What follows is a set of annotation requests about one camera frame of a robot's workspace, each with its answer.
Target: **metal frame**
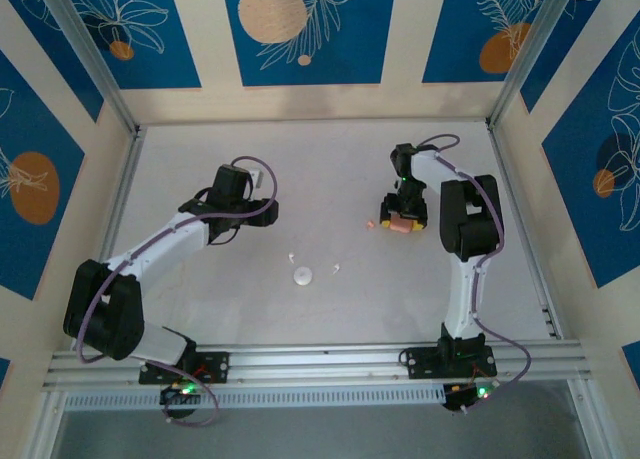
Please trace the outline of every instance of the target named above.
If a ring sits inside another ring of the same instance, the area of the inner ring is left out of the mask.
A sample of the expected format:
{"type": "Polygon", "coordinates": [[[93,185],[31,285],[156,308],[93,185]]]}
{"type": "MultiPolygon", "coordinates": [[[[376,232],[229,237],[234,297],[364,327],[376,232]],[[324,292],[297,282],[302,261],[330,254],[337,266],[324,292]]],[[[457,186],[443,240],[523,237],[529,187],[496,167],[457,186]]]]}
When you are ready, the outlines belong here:
{"type": "Polygon", "coordinates": [[[111,74],[89,31],[73,7],[71,0],[43,0],[51,15],[60,26],[62,33],[73,51],[80,59],[89,77],[113,108],[118,120],[132,136],[137,133],[138,126],[120,94],[120,88],[111,74]]]}
{"type": "Polygon", "coordinates": [[[516,97],[527,76],[531,72],[538,56],[542,52],[544,45],[549,39],[553,28],[562,15],[569,0],[545,0],[540,6],[540,11],[536,15],[531,25],[531,30],[522,44],[516,59],[507,77],[504,80],[502,90],[498,99],[489,114],[489,129],[493,130],[499,124],[502,116],[507,111],[511,102],[516,97]]]}
{"type": "Polygon", "coordinates": [[[118,237],[118,229],[122,223],[124,207],[127,203],[127,199],[129,198],[129,193],[131,192],[131,185],[133,184],[133,178],[136,169],[138,168],[138,161],[140,160],[140,154],[142,153],[142,146],[144,145],[144,138],[146,134],[146,129],[139,128],[138,132],[129,144],[127,158],[120,172],[118,187],[113,198],[111,213],[109,214],[109,222],[107,223],[107,228],[102,240],[102,246],[98,255],[98,260],[101,262],[106,261],[113,254],[113,248],[115,247],[116,238],[118,237]]]}
{"type": "Polygon", "coordinates": [[[558,314],[558,308],[553,302],[553,297],[557,297],[557,294],[553,281],[548,280],[548,278],[553,276],[551,276],[544,261],[540,259],[540,252],[535,246],[537,241],[535,240],[535,235],[532,233],[532,231],[534,231],[530,219],[532,214],[528,203],[522,200],[522,198],[526,196],[523,193],[522,184],[520,183],[518,175],[509,163],[508,153],[504,147],[505,141],[502,139],[501,131],[492,131],[489,129],[489,137],[491,138],[491,145],[493,146],[500,174],[502,174],[504,178],[505,190],[514,212],[513,217],[522,240],[523,249],[527,255],[529,270],[538,292],[538,298],[541,300],[542,310],[548,315],[547,322],[551,323],[550,325],[553,328],[552,335],[558,339],[569,338],[571,337],[569,326],[562,318],[562,315],[558,314]]]}
{"type": "MultiPolygon", "coordinates": [[[[590,379],[591,373],[579,341],[537,340],[522,342],[534,361],[524,380],[590,379]]],[[[523,354],[504,343],[489,343],[498,365],[499,381],[520,372],[523,354]]],[[[230,353],[227,384],[230,387],[308,387],[363,386],[380,384],[414,384],[398,356],[407,347],[428,344],[380,344],[344,346],[201,346],[198,351],[230,353]]],[[[105,359],[84,365],[75,352],[54,354],[45,379],[45,391],[79,391],[103,389],[158,389],[138,384],[141,362],[133,359],[105,359]]],[[[466,382],[468,378],[424,381],[431,384],[466,382]]]]}

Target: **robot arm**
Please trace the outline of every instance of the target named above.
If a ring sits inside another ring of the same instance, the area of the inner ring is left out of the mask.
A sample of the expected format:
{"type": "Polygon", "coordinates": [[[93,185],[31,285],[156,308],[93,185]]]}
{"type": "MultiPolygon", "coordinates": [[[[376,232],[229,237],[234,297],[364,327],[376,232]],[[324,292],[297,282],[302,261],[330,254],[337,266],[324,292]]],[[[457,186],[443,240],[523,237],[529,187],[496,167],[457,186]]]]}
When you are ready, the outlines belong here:
{"type": "MultiPolygon", "coordinates": [[[[449,309],[438,346],[407,350],[407,360],[416,364],[409,368],[409,375],[415,379],[470,377],[473,368],[480,366],[487,374],[495,375],[495,365],[488,360],[491,348],[485,346],[485,336],[476,325],[472,310],[474,295],[476,309],[482,301],[490,262],[485,256],[495,251],[500,241],[489,207],[474,185],[465,180],[468,175],[439,160],[439,151],[433,146],[399,144],[391,153],[391,162],[400,181],[396,193],[387,194],[382,203],[380,222],[393,229],[394,220],[399,218],[405,225],[396,230],[402,232],[425,227],[428,216],[422,193],[431,187],[440,196],[440,240],[450,254],[452,271],[449,309]],[[468,206],[477,212],[470,212],[468,206]]],[[[484,175],[475,180],[502,222],[495,178],[484,175]]]]}
{"type": "MultiPolygon", "coordinates": [[[[451,260],[449,309],[444,325],[453,337],[467,339],[481,332],[471,311],[474,271],[480,260],[495,250],[499,236],[486,204],[473,185],[461,180],[457,172],[439,162],[437,154],[437,150],[430,148],[412,155],[411,174],[440,196],[440,240],[451,260]],[[480,210],[469,213],[468,205],[480,210]]],[[[495,178],[485,175],[476,179],[496,207],[502,221],[495,178]]],[[[479,271],[476,297],[478,308],[482,303],[489,262],[490,260],[483,261],[479,271]]]]}
{"type": "Polygon", "coordinates": [[[213,186],[183,204],[160,233],[103,264],[93,260],[83,263],[76,272],[71,290],[64,320],[65,333],[78,337],[93,298],[113,271],[125,263],[105,291],[108,301],[98,302],[84,342],[115,360],[134,356],[168,365],[179,364],[187,372],[197,367],[194,363],[195,342],[175,331],[145,322],[142,298],[164,274],[211,244],[220,234],[237,230],[241,225],[266,227],[276,221],[277,201],[261,214],[248,217],[269,202],[267,199],[251,201],[243,198],[251,184],[250,177],[244,169],[221,166],[213,186]],[[219,213],[225,217],[208,217],[219,216],[219,213]]]}

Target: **white floor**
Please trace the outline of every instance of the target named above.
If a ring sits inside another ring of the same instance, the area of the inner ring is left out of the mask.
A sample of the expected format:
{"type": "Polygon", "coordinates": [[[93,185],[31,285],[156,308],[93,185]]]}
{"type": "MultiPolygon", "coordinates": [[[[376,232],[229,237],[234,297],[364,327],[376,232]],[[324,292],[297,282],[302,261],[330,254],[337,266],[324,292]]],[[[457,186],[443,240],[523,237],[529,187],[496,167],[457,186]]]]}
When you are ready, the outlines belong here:
{"type": "MultiPolygon", "coordinates": [[[[449,300],[450,266],[440,244],[438,197],[426,193],[430,225],[408,235],[377,223],[392,191],[396,144],[454,132],[445,155],[474,174],[499,171],[485,125],[362,120],[158,126],[148,130],[116,253],[162,226],[217,168],[258,156],[278,177],[280,218],[243,227],[230,244],[177,266],[145,298],[147,321],[201,344],[319,344],[435,340],[449,300]],[[295,265],[289,254],[295,255],[295,265]],[[334,265],[340,270],[333,274],[334,265]],[[298,266],[313,282],[293,282],[298,266]]],[[[265,177],[257,197],[268,197],[265,177]]],[[[548,338],[506,193],[506,248],[490,265],[484,322],[517,339],[548,338]]]]}

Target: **small white object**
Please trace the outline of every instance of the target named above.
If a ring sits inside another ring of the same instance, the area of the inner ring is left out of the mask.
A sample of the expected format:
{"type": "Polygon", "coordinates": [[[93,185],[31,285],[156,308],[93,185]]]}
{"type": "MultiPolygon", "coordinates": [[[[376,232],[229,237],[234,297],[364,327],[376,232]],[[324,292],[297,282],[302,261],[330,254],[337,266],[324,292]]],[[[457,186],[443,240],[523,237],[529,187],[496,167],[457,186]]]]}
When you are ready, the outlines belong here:
{"type": "Polygon", "coordinates": [[[299,267],[293,273],[293,280],[299,286],[307,286],[311,279],[313,279],[313,273],[308,267],[299,267]]]}

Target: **cable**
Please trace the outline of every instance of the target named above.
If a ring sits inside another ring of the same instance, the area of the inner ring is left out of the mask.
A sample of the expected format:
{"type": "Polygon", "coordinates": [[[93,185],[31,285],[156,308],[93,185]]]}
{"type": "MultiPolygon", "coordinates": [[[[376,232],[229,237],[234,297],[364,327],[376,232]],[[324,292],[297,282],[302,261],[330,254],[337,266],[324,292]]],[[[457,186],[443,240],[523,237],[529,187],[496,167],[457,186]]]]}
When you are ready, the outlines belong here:
{"type": "Polygon", "coordinates": [[[231,241],[233,241],[236,238],[236,236],[238,235],[238,231],[239,230],[240,230],[240,228],[237,228],[230,239],[227,239],[226,241],[223,241],[223,242],[212,242],[209,245],[210,246],[224,246],[225,244],[229,244],[231,241]]]}
{"type": "MultiPolygon", "coordinates": [[[[131,357],[133,357],[134,359],[145,361],[145,359],[141,357],[134,357],[134,356],[131,356],[131,357]]],[[[220,411],[220,404],[218,403],[218,398],[213,393],[213,391],[209,388],[209,386],[207,386],[204,382],[202,382],[200,379],[196,378],[195,376],[189,374],[188,372],[183,371],[182,369],[178,369],[177,367],[164,364],[163,362],[151,361],[151,360],[146,360],[146,362],[148,364],[151,364],[152,366],[156,366],[156,367],[159,367],[160,369],[164,369],[165,371],[173,372],[174,374],[179,374],[182,377],[186,377],[191,382],[197,384],[200,388],[204,389],[205,392],[209,394],[209,396],[213,400],[213,404],[215,406],[215,410],[213,411],[213,414],[211,414],[211,416],[209,416],[208,419],[205,419],[204,421],[200,421],[200,422],[187,422],[187,421],[181,421],[181,420],[172,418],[169,415],[169,401],[167,401],[164,405],[164,409],[162,410],[162,413],[167,418],[168,422],[172,424],[176,424],[178,426],[197,428],[197,427],[208,426],[218,418],[218,413],[220,411]]]]}
{"type": "MultiPolygon", "coordinates": [[[[480,270],[482,268],[482,265],[488,261],[489,259],[491,259],[492,257],[496,256],[497,254],[499,254],[503,249],[504,249],[504,229],[502,228],[502,223],[500,222],[500,217],[498,216],[498,211],[496,210],[495,206],[493,205],[493,203],[491,202],[491,199],[489,199],[489,196],[487,195],[486,191],[482,188],[482,186],[478,183],[478,181],[476,181],[476,179],[474,177],[471,177],[469,174],[462,172],[460,170],[458,170],[453,164],[451,164],[450,162],[446,161],[445,159],[443,159],[439,154],[436,155],[436,160],[444,165],[447,169],[451,170],[454,174],[462,177],[463,179],[469,181],[473,187],[475,187],[475,189],[478,191],[478,194],[480,194],[480,196],[482,197],[482,200],[485,202],[485,204],[487,205],[487,208],[489,209],[489,213],[491,214],[491,218],[493,219],[493,222],[495,223],[496,229],[498,231],[498,247],[496,247],[496,249],[492,252],[490,252],[489,254],[485,255],[482,259],[480,259],[480,261],[478,261],[478,264],[476,265],[475,269],[474,269],[474,276],[473,276],[473,284],[472,284],[472,291],[471,291],[471,312],[473,314],[473,320],[475,321],[476,325],[482,329],[484,332],[486,332],[487,334],[492,335],[493,337],[495,337],[496,339],[499,339],[500,341],[506,342],[507,344],[520,349],[525,357],[526,357],[526,363],[524,368],[522,369],[522,371],[520,371],[518,374],[516,374],[516,376],[511,379],[509,382],[505,383],[503,385],[503,387],[501,387],[499,390],[504,392],[504,389],[507,388],[507,386],[511,386],[516,384],[520,379],[522,379],[522,377],[524,377],[527,372],[529,372],[529,369],[531,368],[531,362],[532,362],[532,358],[531,358],[531,354],[529,353],[528,349],[523,346],[522,344],[519,344],[518,342],[509,339],[505,336],[503,336],[502,334],[499,334],[491,329],[489,329],[487,326],[485,326],[480,319],[478,318],[478,284],[480,281],[480,270]]],[[[468,410],[471,410],[474,407],[477,407],[478,404],[481,404],[484,401],[479,401],[476,404],[472,405],[471,407],[467,408],[468,410]]]]}
{"type": "MultiPolygon", "coordinates": [[[[100,286],[100,288],[98,289],[98,291],[96,292],[95,296],[93,296],[93,299],[91,300],[91,303],[89,304],[89,307],[87,308],[87,312],[84,315],[84,318],[82,319],[82,324],[80,325],[80,330],[78,331],[78,337],[77,337],[77,341],[76,341],[76,357],[78,358],[78,360],[83,363],[83,364],[91,364],[93,362],[97,362],[101,359],[103,359],[105,356],[104,354],[99,354],[95,357],[92,358],[86,358],[83,354],[83,348],[84,348],[84,337],[87,333],[87,329],[89,327],[89,321],[91,320],[91,317],[93,316],[93,313],[96,310],[96,307],[98,306],[98,303],[100,302],[102,295],[105,293],[105,291],[107,290],[107,288],[111,285],[111,283],[115,280],[115,278],[118,276],[118,274],[120,274],[122,272],[123,269],[125,269],[127,266],[129,266],[132,261],[136,260],[142,253],[144,253],[147,249],[149,249],[151,246],[153,246],[154,244],[156,244],[157,242],[161,241],[164,237],[168,236],[169,234],[174,234],[178,229],[187,226],[193,222],[196,221],[202,221],[204,219],[248,219],[250,217],[253,216],[257,216],[262,214],[263,212],[265,212],[266,210],[268,210],[271,205],[273,204],[273,202],[276,199],[276,194],[278,193],[278,181],[276,179],[276,175],[273,172],[273,170],[271,169],[271,167],[269,167],[269,165],[264,162],[262,159],[258,159],[257,157],[253,157],[253,156],[240,156],[240,157],[236,157],[233,161],[231,161],[231,165],[233,166],[234,164],[236,164],[239,161],[244,161],[244,160],[248,160],[248,161],[254,161],[257,162],[258,164],[262,165],[267,172],[269,173],[269,175],[271,176],[271,180],[273,181],[273,193],[271,194],[271,197],[269,198],[269,200],[266,202],[266,204],[264,204],[262,207],[260,207],[259,209],[256,209],[255,211],[252,212],[246,212],[246,213],[226,213],[226,212],[211,212],[211,213],[207,213],[207,214],[200,214],[198,216],[194,216],[194,217],[190,217],[188,219],[185,219],[179,223],[177,223],[175,225],[175,227],[173,228],[167,228],[163,231],[160,231],[158,234],[156,234],[155,236],[153,236],[151,239],[149,239],[147,242],[145,242],[142,246],[140,246],[137,250],[135,250],[129,259],[125,259],[124,261],[122,261],[114,270],[113,272],[111,272],[111,274],[109,274],[109,276],[107,277],[107,279],[102,283],[102,285],[100,286]]],[[[175,374],[179,374],[183,377],[186,377],[187,379],[189,379],[190,381],[198,384],[198,386],[202,387],[203,389],[205,389],[205,391],[211,396],[211,398],[214,401],[214,404],[216,406],[216,411],[214,412],[214,414],[207,420],[202,421],[202,422],[196,422],[196,423],[190,423],[190,422],[184,422],[184,421],[173,421],[175,424],[181,425],[181,426],[186,426],[186,427],[202,427],[202,426],[207,426],[209,424],[211,424],[216,416],[217,416],[217,411],[218,411],[218,399],[216,398],[215,394],[199,379],[196,379],[194,376],[192,376],[191,374],[189,374],[186,371],[183,371],[181,369],[178,369],[177,367],[174,366],[170,366],[168,364],[164,364],[161,362],[157,362],[157,361],[147,361],[149,364],[152,364],[156,367],[160,367],[162,369],[165,369],[166,371],[170,371],[173,372],[175,374]]]]}
{"type": "Polygon", "coordinates": [[[447,149],[451,149],[452,147],[456,147],[458,144],[460,144],[460,136],[452,134],[450,132],[444,132],[442,134],[436,134],[435,136],[431,136],[425,139],[420,144],[418,144],[417,149],[420,149],[425,144],[429,144],[430,142],[433,142],[436,139],[440,139],[441,137],[451,137],[453,138],[453,142],[451,144],[447,144],[446,146],[438,147],[438,152],[446,151],[447,149]]]}

